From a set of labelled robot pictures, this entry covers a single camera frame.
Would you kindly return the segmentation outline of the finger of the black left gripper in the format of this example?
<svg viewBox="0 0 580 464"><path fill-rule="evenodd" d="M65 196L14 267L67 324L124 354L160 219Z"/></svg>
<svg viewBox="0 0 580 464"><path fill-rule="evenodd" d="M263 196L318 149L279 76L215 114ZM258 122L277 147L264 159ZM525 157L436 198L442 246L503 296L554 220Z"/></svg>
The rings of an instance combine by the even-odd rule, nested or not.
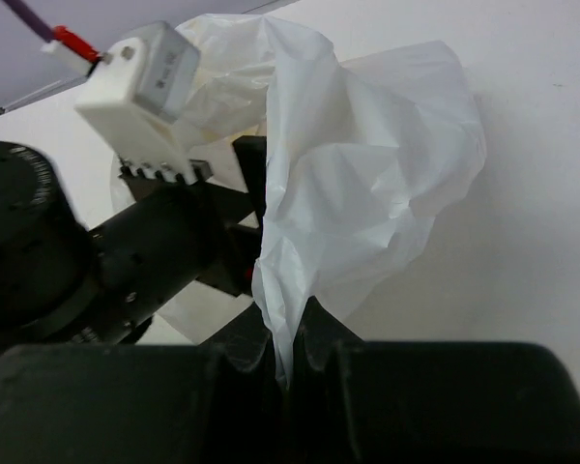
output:
<svg viewBox="0 0 580 464"><path fill-rule="evenodd" d="M254 213L259 226L262 227L266 211L267 137L243 135L233 141L232 147L244 177Z"/></svg>

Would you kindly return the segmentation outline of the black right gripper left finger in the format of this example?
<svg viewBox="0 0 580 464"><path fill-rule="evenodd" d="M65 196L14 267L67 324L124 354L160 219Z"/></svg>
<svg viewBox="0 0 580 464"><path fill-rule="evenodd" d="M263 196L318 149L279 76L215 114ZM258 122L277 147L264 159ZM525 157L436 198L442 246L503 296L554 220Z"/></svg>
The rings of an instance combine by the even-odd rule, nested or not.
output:
<svg viewBox="0 0 580 464"><path fill-rule="evenodd" d="M0 463L268 463L275 373L256 306L197 346L18 346L0 357Z"/></svg>

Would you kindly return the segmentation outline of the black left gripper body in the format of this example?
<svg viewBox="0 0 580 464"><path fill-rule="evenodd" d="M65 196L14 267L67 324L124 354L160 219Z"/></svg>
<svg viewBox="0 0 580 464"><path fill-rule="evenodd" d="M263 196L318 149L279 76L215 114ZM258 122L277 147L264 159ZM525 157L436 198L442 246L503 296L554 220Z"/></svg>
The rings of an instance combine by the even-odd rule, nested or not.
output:
<svg viewBox="0 0 580 464"><path fill-rule="evenodd" d="M0 346L135 342L193 281L232 296L250 290L262 230L246 191L120 177L134 202L95 228L76 218L50 160L0 141Z"/></svg>

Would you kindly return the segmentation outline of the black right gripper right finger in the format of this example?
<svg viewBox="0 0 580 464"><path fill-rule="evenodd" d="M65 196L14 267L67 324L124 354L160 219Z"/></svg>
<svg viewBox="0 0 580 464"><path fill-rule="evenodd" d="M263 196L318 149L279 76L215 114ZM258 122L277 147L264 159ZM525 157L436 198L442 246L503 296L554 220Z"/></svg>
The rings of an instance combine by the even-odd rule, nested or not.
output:
<svg viewBox="0 0 580 464"><path fill-rule="evenodd" d="M293 355L307 463L580 463L580 394L542 346L365 341L310 299Z"/></svg>

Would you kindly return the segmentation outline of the white plastic bag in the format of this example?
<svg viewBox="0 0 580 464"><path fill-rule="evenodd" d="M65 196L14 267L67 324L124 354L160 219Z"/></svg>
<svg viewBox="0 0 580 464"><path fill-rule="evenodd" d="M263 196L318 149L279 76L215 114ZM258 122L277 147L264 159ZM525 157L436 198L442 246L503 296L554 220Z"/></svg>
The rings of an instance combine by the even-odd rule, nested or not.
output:
<svg viewBox="0 0 580 464"><path fill-rule="evenodd" d="M340 61L320 32L269 15L203 14L179 32L201 53L173 129L187 156L217 162L231 136L267 130L252 293L287 383L307 300L347 317L466 196L486 158L479 111L443 42Z"/></svg>

